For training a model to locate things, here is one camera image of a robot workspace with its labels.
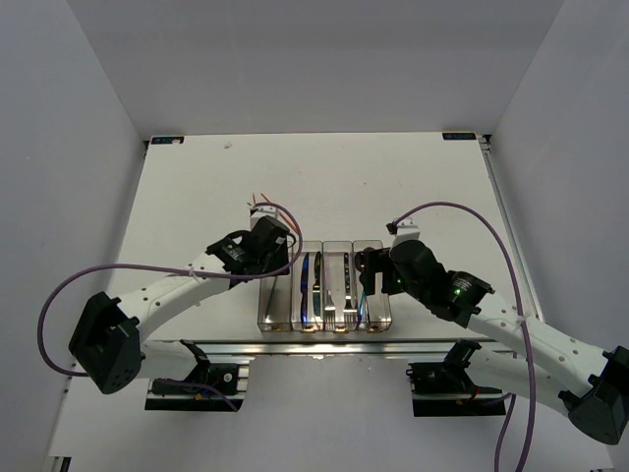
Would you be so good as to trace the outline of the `black spoon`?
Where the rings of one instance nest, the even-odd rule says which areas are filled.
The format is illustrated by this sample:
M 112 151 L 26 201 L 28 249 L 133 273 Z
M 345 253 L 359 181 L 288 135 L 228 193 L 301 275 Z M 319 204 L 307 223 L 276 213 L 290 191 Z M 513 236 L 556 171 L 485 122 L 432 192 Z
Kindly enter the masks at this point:
M 354 255 L 355 267 L 358 272 L 363 272 L 366 267 L 366 254 L 364 251 L 356 252 Z

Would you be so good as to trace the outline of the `dark blue table knife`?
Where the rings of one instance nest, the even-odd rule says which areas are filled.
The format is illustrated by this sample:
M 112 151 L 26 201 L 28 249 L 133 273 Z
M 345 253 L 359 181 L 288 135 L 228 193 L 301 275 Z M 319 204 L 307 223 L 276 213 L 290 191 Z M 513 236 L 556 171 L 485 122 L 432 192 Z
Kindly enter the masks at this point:
M 308 326 L 308 299 L 309 299 L 309 273 L 310 273 L 310 254 L 305 253 L 300 278 L 300 322 L 302 328 Z

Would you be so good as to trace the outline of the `black table knife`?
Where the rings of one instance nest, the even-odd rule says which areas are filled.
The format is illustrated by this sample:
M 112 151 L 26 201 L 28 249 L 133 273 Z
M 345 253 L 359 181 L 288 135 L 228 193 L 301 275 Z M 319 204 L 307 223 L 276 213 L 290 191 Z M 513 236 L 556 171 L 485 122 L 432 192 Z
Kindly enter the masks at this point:
M 317 252 L 314 256 L 314 283 L 313 283 L 313 311 L 315 319 L 320 322 L 321 316 L 321 263 L 322 253 Z

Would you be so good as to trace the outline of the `dark patterned handle fork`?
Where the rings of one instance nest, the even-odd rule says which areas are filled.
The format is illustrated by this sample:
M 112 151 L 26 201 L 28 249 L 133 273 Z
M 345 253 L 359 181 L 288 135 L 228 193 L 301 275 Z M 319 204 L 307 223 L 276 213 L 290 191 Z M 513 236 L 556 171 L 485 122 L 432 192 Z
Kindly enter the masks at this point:
M 352 286 L 352 271 L 350 268 L 350 255 L 348 253 L 343 254 L 343 268 L 344 268 L 344 298 L 345 305 L 343 308 L 344 323 L 347 329 L 351 329 L 356 323 L 356 313 L 354 302 L 354 292 Z

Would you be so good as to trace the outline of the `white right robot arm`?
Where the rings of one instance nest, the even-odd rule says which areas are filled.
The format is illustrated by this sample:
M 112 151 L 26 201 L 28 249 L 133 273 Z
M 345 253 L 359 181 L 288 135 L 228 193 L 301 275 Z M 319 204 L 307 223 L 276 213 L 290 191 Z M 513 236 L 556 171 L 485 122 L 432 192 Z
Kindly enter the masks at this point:
M 583 434 L 617 445 L 628 424 L 628 350 L 582 342 L 534 317 L 517 314 L 489 283 L 465 271 L 447 270 L 421 241 L 366 248 L 355 257 L 365 292 L 405 293 L 437 318 L 487 336 L 524 356 L 519 362 L 457 343 L 443 368 L 445 383 L 464 392 L 472 385 L 533 392 Z

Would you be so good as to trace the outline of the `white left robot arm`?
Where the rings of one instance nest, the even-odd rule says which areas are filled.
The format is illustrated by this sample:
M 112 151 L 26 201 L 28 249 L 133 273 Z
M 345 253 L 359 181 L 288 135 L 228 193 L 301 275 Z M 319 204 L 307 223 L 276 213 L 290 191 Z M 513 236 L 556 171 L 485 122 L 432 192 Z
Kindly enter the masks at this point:
M 209 381 L 210 362 L 192 341 L 150 335 L 203 300 L 255 275 L 287 273 L 290 230 L 272 216 L 209 245 L 183 269 L 120 297 L 91 296 L 71 337 L 70 352 L 104 394 L 132 380 L 177 383 L 196 392 Z

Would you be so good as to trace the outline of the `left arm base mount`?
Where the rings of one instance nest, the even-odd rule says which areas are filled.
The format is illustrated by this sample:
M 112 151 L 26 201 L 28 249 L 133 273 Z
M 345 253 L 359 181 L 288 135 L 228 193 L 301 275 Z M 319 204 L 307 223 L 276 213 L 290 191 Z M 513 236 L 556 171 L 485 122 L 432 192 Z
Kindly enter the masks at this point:
M 145 410 L 235 413 L 243 405 L 239 364 L 212 361 L 190 340 L 149 341 L 143 355 Z

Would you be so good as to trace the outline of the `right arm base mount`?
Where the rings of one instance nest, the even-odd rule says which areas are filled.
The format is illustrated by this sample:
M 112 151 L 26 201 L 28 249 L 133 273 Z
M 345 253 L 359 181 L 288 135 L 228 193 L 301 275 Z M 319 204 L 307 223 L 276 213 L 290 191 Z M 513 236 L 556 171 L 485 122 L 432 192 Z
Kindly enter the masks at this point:
M 416 418 L 487 417 L 506 413 L 506 394 L 477 386 L 466 374 L 479 342 L 459 340 L 442 361 L 415 362 L 406 370 Z

